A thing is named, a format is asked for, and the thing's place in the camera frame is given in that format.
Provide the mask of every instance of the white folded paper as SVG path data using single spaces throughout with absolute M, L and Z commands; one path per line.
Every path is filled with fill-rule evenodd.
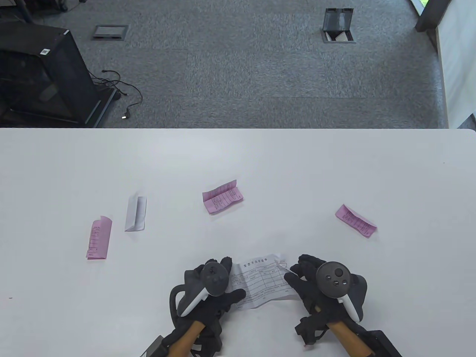
M 146 226 L 147 197 L 139 196 L 136 192 L 129 198 L 126 215 L 126 232 L 143 230 Z
M 248 310 L 271 300 L 294 299 L 296 291 L 284 280 L 289 272 L 283 255 L 269 254 L 233 264 L 227 292 L 245 289 L 246 297 L 233 309 Z

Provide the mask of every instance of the vr controller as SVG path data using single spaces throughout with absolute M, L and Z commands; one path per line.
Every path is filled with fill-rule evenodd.
M 344 264 L 330 261 L 317 269 L 316 282 L 324 295 L 344 305 L 353 321 L 362 321 L 362 305 L 367 293 L 367 282 L 362 276 L 350 274 Z
M 180 317 L 187 316 L 209 295 L 223 295 L 228 287 L 229 274 L 220 263 L 209 262 L 205 264 L 200 275 L 195 270 L 186 270 L 184 280 L 185 295 L 177 305 L 177 315 Z

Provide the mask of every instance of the black glove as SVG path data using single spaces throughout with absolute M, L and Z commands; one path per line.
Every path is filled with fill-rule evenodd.
M 299 257 L 298 263 L 291 267 L 293 273 L 286 273 L 284 279 L 299 294 L 310 317 L 301 319 L 301 323 L 296 326 L 296 332 L 301 335 L 304 342 L 308 344 L 315 343 L 328 330 L 329 322 L 343 321 L 346 325 L 353 325 L 346 309 L 339 304 L 337 299 L 325 296 L 317 287 L 316 272 L 317 269 L 324 264 L 324 260 L 303 254 Z M 352 274 L 352 284 L 359 284 L 359 277 Z M 322 331 L 318 337 L 315 331 Z
M 206 263 L 212 261 L 216 262 L 216 260 L 210 259 Z M 205 264 L 202 264 L 194 269 L 198 276 L 200 275 Z M 223 258 L 220 264 L 226 268 L 228 273 L 230 273 L 231 266 L 233 264 L 230 257 Z M 175 314 L 172 314 L 175 330 L 173 330 L 170 335 L 166 336 L 162 340 L 162 345 L 169 347 L 170 345 L 177 342 L 188 331 L 194 321 L 199 321 L 206 326 L 201 335 L 209 336 L 210 339 L 213 339 L 213 337 L 219 337 L 221 333 L 219 319 L 225 312 L 230 310 L 232 304 L 236 304 L 237 302 L 241 301 L 245 298 L 245 296 L 245 290 L 237 289 L 218 297 L 208 296 L 206 300 L 200 301 L 197 306 L 195 306 L 195 308 L 185 317 L 178 317 L 175 311 Z M 170 302 L 171 305 L 175 305 L 175 296 L 173 296 L 173 300 L 174 301 Z
M 215 259 L 210 259 L 206 263 L 216 262 Z M 194 270 L 200 275 L 205 264 L 200 265 Z M 232 262 L 230 257 L 225 257 L 220 262 L 223 265 L 228 273 L 230 273 Z M 221 296 L 209 296 L 205 301 L 200 301 L 198 305 L 185 317 L 186 320 L 191 321 L 200 321 L 205 326 L 210 327 L 215 319 L 219 319 L 225 312 L 230 311 L 231 304 L 236 304 L 237 302 L 243 300 L 246 296 L 246 291 L 243 289 L 237 289 L 230 293 L 225 293 Z

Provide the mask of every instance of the wrist strap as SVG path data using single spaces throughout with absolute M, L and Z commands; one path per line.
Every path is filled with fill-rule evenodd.
M 313 345 L 319 341 L 329 328 L 327 327 L 327 317 L 323 313 L 315 313 L 308 317 L 303 317 L 300 324 L 294 329 L 302 337 L 306 345 Z
M 190 328 L 192 321 L 178 319 L 175 329 L 167 336 L 159 336 L 146 350 L 147 357 L 166 357 L 169 354 L 169 347 L 177 342 Z M 195 340 L 194 345 L 201 346 L 200 350 L 190 350 L 194 357 L 212 357 L 219 352 L 222 347 L 220 338 L 221 325 L 218 319 L 215 319 L 210 326 L 206 326 Z

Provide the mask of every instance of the folded pink paper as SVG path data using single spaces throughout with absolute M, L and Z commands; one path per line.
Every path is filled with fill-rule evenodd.
M 358 230 L 361 235 L 367 238 L 369 238 L 377 229 L 375 224 L 351 210 L 346 205 L 342 205 L 339 208 L 336 212 L 336 217 L 346 222 L 353 229 Z
M 92 223 L 89 248 L 86 254 L 88 260 L 106 259 L 108 256 L 111 227 L 112 221 L 105 216 L 101 216 L 101 219 Z
M 243 199 L 237 188 L 237 181 L 231 181 L 209 192 L 202 193 L 203 203 L 209 214 L 225 209 L 233 202 Z

